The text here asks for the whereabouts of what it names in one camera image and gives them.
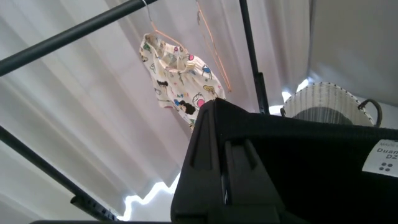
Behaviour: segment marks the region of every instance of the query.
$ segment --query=white woven basket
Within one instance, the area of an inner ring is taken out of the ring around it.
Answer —
[[[364,109],[371,102],[378,115],[377,122]],[[380,126],[382,112],[374,100],[362,103],[350,92],[332,83],[312,84],[292,95],[281,109],[281,114],[289,118],[303,119],[334,124]]]

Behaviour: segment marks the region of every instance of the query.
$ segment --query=cartoon print shirt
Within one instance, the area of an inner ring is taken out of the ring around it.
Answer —
[[[217,97],[225,99],[214,73],[186,49],[146,34],[139,54],[152,77],[159,106],[175,108],[192,129],[203,104]]]

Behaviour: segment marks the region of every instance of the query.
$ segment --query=curtain fold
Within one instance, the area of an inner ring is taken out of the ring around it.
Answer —
[[[3,1],[0,59],[123,2]],[[227,100],[258,111],[239,2],[200,4],[231,81]],[[282,104],[281,91],[295,90],[306,76],[308,0],[248,4],[270,106]],[[202,58],[222,80],[206,51],[195,1],[159,0],[149,9],[159,30]],[[139,58],[142,37],[152,31],[146,9],[140,9],[0,79],[1,125],[119,215],[126,196],[144,198],[156,182],[172,185],[190,138],[177,113],[159,108]]]

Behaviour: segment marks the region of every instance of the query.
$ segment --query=clothing tag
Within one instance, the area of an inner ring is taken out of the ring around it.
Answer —
[[[362,171],[398,177],[398,142],[380,140],[369,153]]]

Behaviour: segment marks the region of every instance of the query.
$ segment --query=clothes rack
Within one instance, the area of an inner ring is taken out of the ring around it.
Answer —
[[[146,3],[151,4],[156,1],[157,0],[146,0]],[[241,6],[244,31],[248,44],[259,110],[260,113],[269,114],[264,77],[262,73],[258,71],[257,66],[248,4],[246,0],[239,0],[239,4]],[[143,1],[130,0],[51,38],[43,40],[38,44],[11,55],[0,61],[0,77],[7,75],[8,73],[21,68],[22,66],[27,65],[28,63],[31,63],[49,53],[52,53],[61,47],[64,47],[112,22],[115,22],[118,19],[127,16],[138,9],[141,9],[142,7],[145,7]],[[71,199],[72,204],[98,220],[117,220],[114,214],[112,214],[104,206],[89,196],[84,190],[79,188],[70,179],[65,177],[61,172],[51,166],[47,161],[37,155],[31,148],[18,140],[18,138],[13,136],[2,126],[0,126],[0,140],[27,159],[29,162],[33,163],[36,167],[45,172],[59,184],[63,185],[70,192],[75,194],[75,197]]]

